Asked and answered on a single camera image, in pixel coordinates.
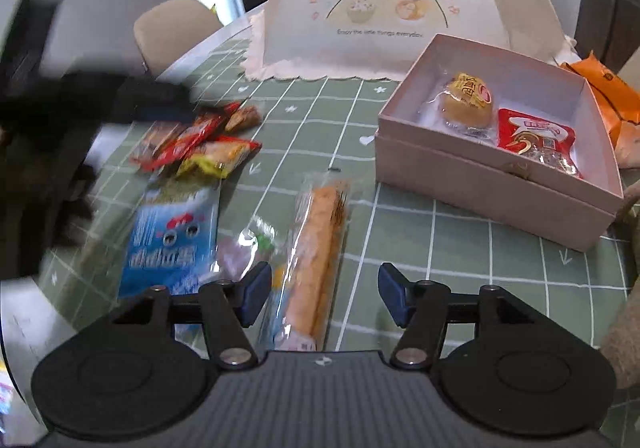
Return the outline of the brown snack packet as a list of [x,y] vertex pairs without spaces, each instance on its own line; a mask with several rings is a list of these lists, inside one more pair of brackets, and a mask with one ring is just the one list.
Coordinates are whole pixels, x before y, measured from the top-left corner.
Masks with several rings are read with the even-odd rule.
[[228,134],[240,133],[253,129],[262,123],[262,113],[255,105],[247,105],[233,112],[229,118],[224,132]]

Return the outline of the brown plush toy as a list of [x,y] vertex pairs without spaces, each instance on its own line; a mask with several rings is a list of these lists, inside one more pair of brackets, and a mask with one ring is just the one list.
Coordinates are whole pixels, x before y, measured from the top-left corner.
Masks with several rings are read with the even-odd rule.
[[[639,181],[624,189],[624,204],[616,215],[616,222],[628,225],[631,230],[630,244],[634,255],[636,272],[639,272],[639,211],[632,209],[639,204]],[[616,387],[627,390],[639,384],[640,343],[639,277],[614,324],[608,328],[600,353],[611,364],[615,373]]]

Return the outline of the yellow pastry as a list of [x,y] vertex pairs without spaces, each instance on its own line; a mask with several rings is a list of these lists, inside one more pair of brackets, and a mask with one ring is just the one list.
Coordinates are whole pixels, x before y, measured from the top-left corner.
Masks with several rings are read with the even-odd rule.
[[423,105],[425,123],[480,142],[491,142],[497,115],[494,95],[480,77],[458,71]]

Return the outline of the small clear wrapped candy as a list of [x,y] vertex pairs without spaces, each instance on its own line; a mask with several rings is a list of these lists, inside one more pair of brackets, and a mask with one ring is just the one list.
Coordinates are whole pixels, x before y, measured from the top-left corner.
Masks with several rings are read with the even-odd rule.
[[256,264],[268,262],[278,248],[276,229],[254,215],[239,234],[218,241],[214,275],[237,283]]

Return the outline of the pink open box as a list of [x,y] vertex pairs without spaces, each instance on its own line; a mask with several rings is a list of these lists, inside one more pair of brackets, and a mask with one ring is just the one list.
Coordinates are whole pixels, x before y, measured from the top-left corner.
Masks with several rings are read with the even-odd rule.
[[511,51],[436,36],[378,115],[378,181],[578,251],[623,205],[588,82]]

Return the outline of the blue white snack bag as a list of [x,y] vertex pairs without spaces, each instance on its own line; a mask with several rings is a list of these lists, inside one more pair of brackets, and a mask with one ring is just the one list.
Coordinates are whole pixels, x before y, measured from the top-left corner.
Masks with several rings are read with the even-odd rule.
[[152,286],[172,295],[198,291],[216,259],[220,182],[159,179],[144,193],[128,240],[121,299]]

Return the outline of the orange snack bag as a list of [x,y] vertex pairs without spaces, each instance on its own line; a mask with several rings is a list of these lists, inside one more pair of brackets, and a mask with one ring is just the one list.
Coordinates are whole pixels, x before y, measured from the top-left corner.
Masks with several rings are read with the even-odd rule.
[[618,166],[622,169],[638,167],[639,92],[603,65],[593,53],[574,64],[563,63],[561,67],[589,83]]

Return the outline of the red candy packet in box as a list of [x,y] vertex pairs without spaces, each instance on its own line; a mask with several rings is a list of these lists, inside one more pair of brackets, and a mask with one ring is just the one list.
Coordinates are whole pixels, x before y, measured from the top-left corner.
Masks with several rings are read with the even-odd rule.
[[581,177],[572,159],[575,141],[572,127],[509,108],[498,110],[499,148]]

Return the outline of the yellow red snack packet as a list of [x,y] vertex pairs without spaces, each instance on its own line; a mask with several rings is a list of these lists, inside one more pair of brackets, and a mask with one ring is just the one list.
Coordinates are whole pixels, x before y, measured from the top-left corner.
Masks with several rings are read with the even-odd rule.
[[252,153],[261,148],[262,144],[249,139],[220,135],[191,150],[180,163],[177,175],[198,174],[227,179]]

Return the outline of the long bread stick packet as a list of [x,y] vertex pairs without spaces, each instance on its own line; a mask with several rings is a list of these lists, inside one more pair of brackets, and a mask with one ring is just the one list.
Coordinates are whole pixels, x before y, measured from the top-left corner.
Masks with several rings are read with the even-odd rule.
[[340,170],[305,176],[258,341],[263,350],[321,350],[349,220],[352,182]]

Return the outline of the red white snack packet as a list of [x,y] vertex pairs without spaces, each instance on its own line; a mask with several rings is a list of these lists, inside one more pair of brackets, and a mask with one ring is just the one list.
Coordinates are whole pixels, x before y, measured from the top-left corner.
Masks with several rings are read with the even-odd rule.
[[241,102],[232,102],[216,107],[197,116],[190,124],[155,122],[130,153],[129,160],[144,171],[155,171],[180,161],[221,131],[241,105]]

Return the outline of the beige chair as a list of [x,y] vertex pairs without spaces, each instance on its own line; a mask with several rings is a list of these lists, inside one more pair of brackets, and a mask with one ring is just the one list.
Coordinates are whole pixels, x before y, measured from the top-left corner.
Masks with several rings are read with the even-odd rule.
[[134,22],[134,41],[145,68],[157,77],[223,26],[198,0],[168,0]]

